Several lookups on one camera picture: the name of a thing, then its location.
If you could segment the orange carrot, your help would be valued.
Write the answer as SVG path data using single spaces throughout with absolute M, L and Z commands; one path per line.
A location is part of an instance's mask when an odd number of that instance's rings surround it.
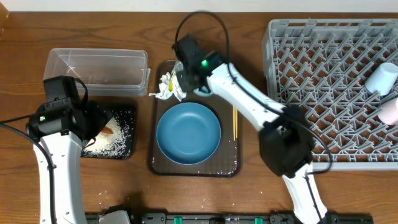
M 108 128 L 108 127 L 104 127 L 104 128 L 101 130 L 101 132 L 102 132 L 102 133 L 105 133 L 105 134 L 113 134 L 113 131 L 112 131 L 110 128 Z

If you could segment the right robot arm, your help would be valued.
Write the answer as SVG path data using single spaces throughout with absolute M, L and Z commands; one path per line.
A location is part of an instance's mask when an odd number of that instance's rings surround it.
M 248 82 L 219 53 L 179 53 L 185 73 L 178 81 L 184 91 L 205 85 L 233 105 L 258 131 L 259 153 L 266 166 L 283 178 L 302 223 L 325 223 L 328 210 L 315 183 L 312 151 L 315 133 L 297 106 L 278 103 Z

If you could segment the small light blue bowl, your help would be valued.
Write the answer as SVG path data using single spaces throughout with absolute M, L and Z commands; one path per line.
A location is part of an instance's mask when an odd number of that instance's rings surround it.
M 196 95 L 201 96 L 201 97 L 209 97 L 211 96 L 213 93 L 211 92 L 211 90 L 207 89 L 207 87 L 203 86 L 201 88 L 196 88 L 193 91 Z

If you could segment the large blue plate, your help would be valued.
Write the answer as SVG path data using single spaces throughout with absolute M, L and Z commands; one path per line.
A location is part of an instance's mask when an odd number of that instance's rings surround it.
M 209 159 L 221 142 L 221 124 L 208 107 L 180 103 L 160 118 L 156 141 L 163 155 L 174 163 L 194 165 Z

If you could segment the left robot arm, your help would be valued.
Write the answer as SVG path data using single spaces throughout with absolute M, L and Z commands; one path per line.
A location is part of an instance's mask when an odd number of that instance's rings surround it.
M 112 118 L 95 101 L 39 106 L 27 124 L 39 167 L 40 222 L 86 223 L 80 179 L 83 148 Z

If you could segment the white pink cup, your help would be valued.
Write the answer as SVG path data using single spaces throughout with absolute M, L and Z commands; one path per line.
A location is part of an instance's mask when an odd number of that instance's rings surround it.
M 398 120 L 398 98 L 383 103 L 379 108 L 378 118 L 385 124 L 395 125 Z

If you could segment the light blue cup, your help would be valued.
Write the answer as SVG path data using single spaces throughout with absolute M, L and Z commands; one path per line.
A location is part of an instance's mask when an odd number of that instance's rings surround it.
M 397 65 L 384 62 L 366 80 L 365 88 L 370 93 L 379 92 L 381 96 L 385 96 L 389 94 L 396 80 Z

